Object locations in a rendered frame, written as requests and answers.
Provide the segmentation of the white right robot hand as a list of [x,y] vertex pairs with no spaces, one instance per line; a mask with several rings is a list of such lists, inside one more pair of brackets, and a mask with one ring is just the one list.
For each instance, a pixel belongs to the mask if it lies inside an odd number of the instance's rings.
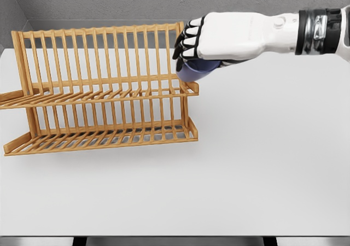
[[187,23],[174,45],[176,70],[189,60],[223,61],[223,65],[256,58],[264,51],[259,13],[212,12]]

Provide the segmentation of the blue cup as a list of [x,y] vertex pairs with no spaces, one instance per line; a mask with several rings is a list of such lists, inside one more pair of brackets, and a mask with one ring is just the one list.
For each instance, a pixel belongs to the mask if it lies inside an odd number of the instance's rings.
[[197,81],[218,68],[221,61],[194,59],[183,63],[181,69],[176,71],[177,77],[184,82]]

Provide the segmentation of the wooden two-tier dish rack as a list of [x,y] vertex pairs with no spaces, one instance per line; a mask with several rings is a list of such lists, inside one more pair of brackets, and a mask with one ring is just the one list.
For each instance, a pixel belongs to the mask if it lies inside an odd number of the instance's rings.
[[175,72],[184,24],[12,31],[21,89],[1,109],[23,108],[29,131],[7,156],[194,142],[188,98]]

